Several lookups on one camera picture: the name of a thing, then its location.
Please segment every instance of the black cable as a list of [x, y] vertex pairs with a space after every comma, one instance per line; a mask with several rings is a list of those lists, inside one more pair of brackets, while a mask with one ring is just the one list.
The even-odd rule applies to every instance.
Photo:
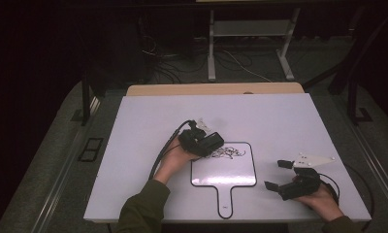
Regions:
[[154, 71], [156, 71], [157, 73], [161, 73], [163, 76], [165, 76], [166, 78], [168, 78], [173, 84], [175, 83], [173, 77], [171, 77], [169, 74], [165, 73], [164, 71], [158, 70], [158, 69], [156, 69], [156, 68], [154, 68]]
[[181, 79], [178, 77], [178, 75], [176, 75], [175, 73], [173, 73], [172, 71], [164, 68], [164, 67], [161, 67], [161, 66], [157, 66], [158, 69], [162, 70], [164, 73], [167, 73], [169, 74], [171, 77], [173, 78], [176, 78], [176, 80], [178, 81], [178, 83], [181, 83]]
[[173, 135], [170, 137], [170, 139], [167, 141], [167, 143], [164, 145], [163, 149], [160, 151], [160, 153], [158, 153], [157, 155], [157, 158], [155, 159], [155, 162], [154, 164], [152, 165], [152, 168], [151, 168], [151, 172], [149, 173], [149, 177], [148, 179], [151, 180], [153, 177], [154, 177], [154, 173], [155, 173], [155, 170], [157, 169], [158, 167], [158, 164], [160, 163], [161, 159], [163, 158], [163, 156], [169, 152], [170, 150], [172, 149], [169, 149], [166, 151], [166, 149], [170, 146], [170, 143], [174, 140], [174, 138], [178, 135], [180, 129], [187, 123], [190, 123], [192, 122], [192, 120], [186, 120], [182, 125], [179, 126], [178, 129], [176, 129], [176, 131], [173, 133]]
[[206, 65], [206, 63], [207, 63], [207, 57], [205, 56], [205, 57], [204, 57], [204, 60], [203, 60], [203, 63], [200, 65], [200, 67], [195, 68], [194, 70], [188, 70], [188, 71], [180, 70], [177, 66], [174, 66], [174, 65], [169, 64], [169, 63], [166, 63], [166, 62], [162, 62], [161, 64], [170, 66], [170, 67], [172, 67], [173, 69], [175, 69], [175, 70], [178, 71], [178, 72], [182, 72], [182, 73], [194, 73], [194, 72], [196, 72], [196, 71], [199, 71], [199, 70], [203, 69], [203, 67]]
[[176, 149], [176, 148], [179, 147], [179, 146], [181, 146], [181, 145], [178, 144], [178, 145], [176, 145], [175, 147], [170, 148], [169, 150], [167, 150], [167, 151], [164, 152], [164, 155], [166, 155], [166, 154], [169, 153], [171, 150]]
[[324, 175], [324, 174], [321, 174], [321, 173], [318, 173], [318, 175], [328, 178], [330, 181], [332, 181], [336, 185], [336, 188], [337, 188], [337, 198], [340, 199], [340, 187], [339, 187], [339, 185], [331, 177], [329, 177], [327, 175]]
[[[366, 186], [367, 188], [367, 191], [369, 192], [370, 194], [370, 198], [371, 198], [371, 202], [372, 202], [372, 206], [371, 206], [371, 209], [370, 209], [370, 216], [371, 218], [373, 218], [373, 215], [374, 215], [374, 212], [375, 212], [375, 201], [374, 201], [374, 197], [373, 197], [373, 194], [372, 194], [372, 189], [370, 188], [370, 185], [366, 182], [366, 179], [363, 178], [363, 176], [361, 176], [361, 174], [355, 170], [353, 167], [351, 167], [350, 165], [346, 164], [346, 163], [343, 163], [345, 167], [349, 168], [351, 171], [353, 171], [360, 179], [361, 181], [364, 183], [364, 185]], [[372, 223], [372, 219], [369, 220], [362, 228], [361, 228], [361, 231], [365, 232], [370, 224]]]

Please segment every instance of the white table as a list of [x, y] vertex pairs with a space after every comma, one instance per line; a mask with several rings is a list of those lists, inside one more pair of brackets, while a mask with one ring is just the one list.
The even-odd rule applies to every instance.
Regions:
[[222, 219], [215, 189], [193, 186], [188, 164], [169, 181], [171, 195], [164, 210], [165, 222], [318, 219], [302, 204], [282, 201], [277, 193], [264, 187], [264, 181], [290, 183], [295, 173], [278, 168], [276, 161], [294, 160], [299, 152], [334, 157], [336, 162], [317, 167], [316, 171], [339, 184], [340, 205], [346, 215], [353, 220], [370, 219], [310, 96], [304, 93], [125, 96], [84, 218], [117, 222], [122, 205], [140, 192], [155, 157], [172, 133], [185, 120], [200, 117], [225, 141], [251, 144], [257, 185], [234, 188], [233, 215]]

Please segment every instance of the black device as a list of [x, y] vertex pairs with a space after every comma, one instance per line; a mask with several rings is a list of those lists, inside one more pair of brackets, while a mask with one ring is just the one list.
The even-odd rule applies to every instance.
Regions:
[[[294, 163], [291, 161], [279, 160], [277, 164], [278, 167], [292, 169]], [[314, 169], [294, 168], [294, 172], [297, 176], [293, 179], [292, 183], [278, 185], [276, 183], [264, 182], [266, 189], [277, 192], [282, 197], [282, 200], [286, 201], [310, 195], [311, 193], [317, 191], [320, 185], [324, 183], [330, 189], [336, 203], [339, 203], [339, 197], [333, 187], [328, 183], [321, 181], [320, 175]]]
[[149, 180], [152, 179], [152, 177], [154, 176], [155, 169], [160, 163], [161, 158], [166, 153], [166, 149], [169, 147], [170, 143], [178, 135], [180, 129], [185, 124], [188, 124], [190, 126], [190, 129], [184, 129], [182, 133], [178, 136], [179, 144], [184, 150], [201, 157], [207, 157], [214, 150], [217, 150], [224, 145], [224, 140], [217, 132], [214, 132], [206, 137], [206, 131], [204, 131], [200, 127], [197, 127], [197, 122], [195, 120], [187, 120], [182, 125], [180, 125], [178, 129], [176, 129], [176, 131], [173, 133], [173, 135], [170, 137], [168, 142], [164, 145], [163, 149], [158, 154], [154, 164], [152, 165], [151, 172], [149, 173]]
[[179, 143], [184, 150], [200, 157], [207, 157], [214, 150], [224, 145], [224, 140], [215, 132], [205, 137], [206, 132], [202, 129], [191, 128], [183, 130], [178, 136]]

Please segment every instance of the green sleeve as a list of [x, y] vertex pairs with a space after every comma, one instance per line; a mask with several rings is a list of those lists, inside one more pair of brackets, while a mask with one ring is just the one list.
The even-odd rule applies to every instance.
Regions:
[[325, 233], [361, 233], [360, 228], [348, 216], [341, 216], [326, 223], [322, 230]]
[[164, 205], [169, 194], [170, 189], [161, 182], [148, 181], [139, 194], [125, 202], [115, 232], [161, 232]]

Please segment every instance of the dark background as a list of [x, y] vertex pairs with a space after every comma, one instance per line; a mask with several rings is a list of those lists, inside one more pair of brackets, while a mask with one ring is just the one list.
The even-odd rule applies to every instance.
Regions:
[[[55, 0], [0, 1], [0, 218], [62, 101], [82, 75], [104, 96], [109, 88], [146, 81], [152, 61], [140, 51], [143, 34], [186, 56], [192, 55], [194, 36], [208, 36], [207, 10], [83, 11], [63, 6]], [[346, 35], [355, 9], [351, 4], [305, 6], [294, 35], [324, 40]], [[261, 11], [226, 9], [216, 16], [255, 18]], [[267, 10], [264, 17], [289, 16], [290, 11]], [[373, 14], [367, 16], [372, 20]], [[356, 75], [388, 114], [388, 23]]]

